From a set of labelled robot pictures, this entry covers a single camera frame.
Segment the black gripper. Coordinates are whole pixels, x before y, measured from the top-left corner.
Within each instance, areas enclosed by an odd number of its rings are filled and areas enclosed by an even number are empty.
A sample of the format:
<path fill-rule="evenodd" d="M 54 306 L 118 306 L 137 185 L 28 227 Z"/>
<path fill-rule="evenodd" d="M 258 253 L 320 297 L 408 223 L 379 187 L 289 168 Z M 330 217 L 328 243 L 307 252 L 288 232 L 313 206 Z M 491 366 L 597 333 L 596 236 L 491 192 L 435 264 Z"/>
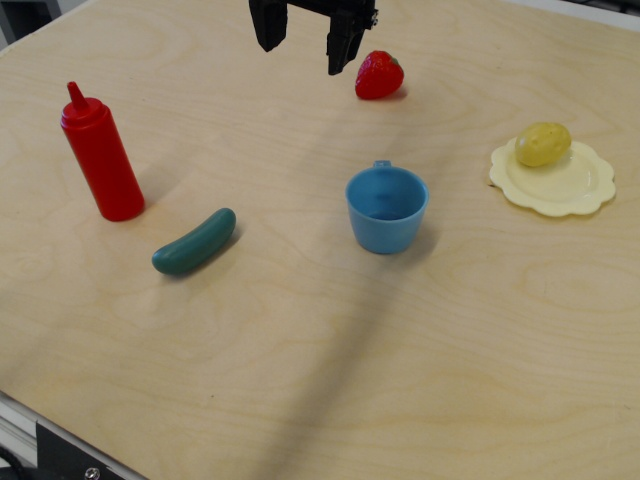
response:
<path fill-rule="evenodd" d="M 340 74 L 358 52 L 371 24 L 377 23 L 375 1 L 365 0 L 249 0 L 249 9 L 259 45 L 265 52 L 286 38 L 288 4 L 331 16 L 327 35 L 328 74 Z"/>

